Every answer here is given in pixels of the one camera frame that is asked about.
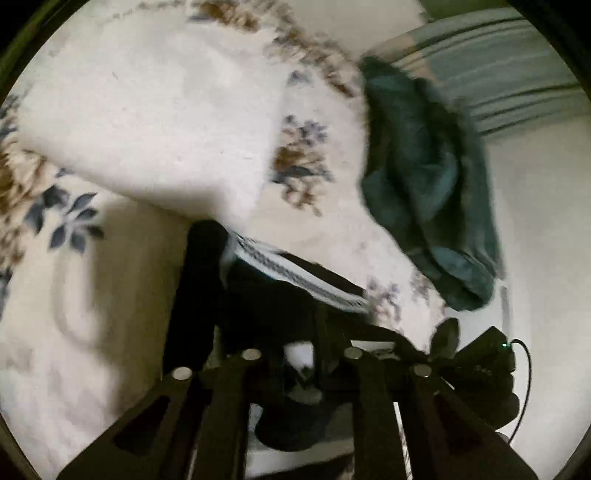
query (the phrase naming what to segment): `teal cloth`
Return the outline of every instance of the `teal cloth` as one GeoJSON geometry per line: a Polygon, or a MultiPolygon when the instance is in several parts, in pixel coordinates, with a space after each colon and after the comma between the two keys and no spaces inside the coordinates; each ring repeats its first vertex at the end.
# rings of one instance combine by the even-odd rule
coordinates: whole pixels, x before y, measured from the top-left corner
{"type": "Polygon", "coordinates": [[[484,148],[461,106],[390,64],[361,63],[369,151],[361,188],[374,219],[447,305],[475,310],[492,297],[499,247],[484,148]]]}

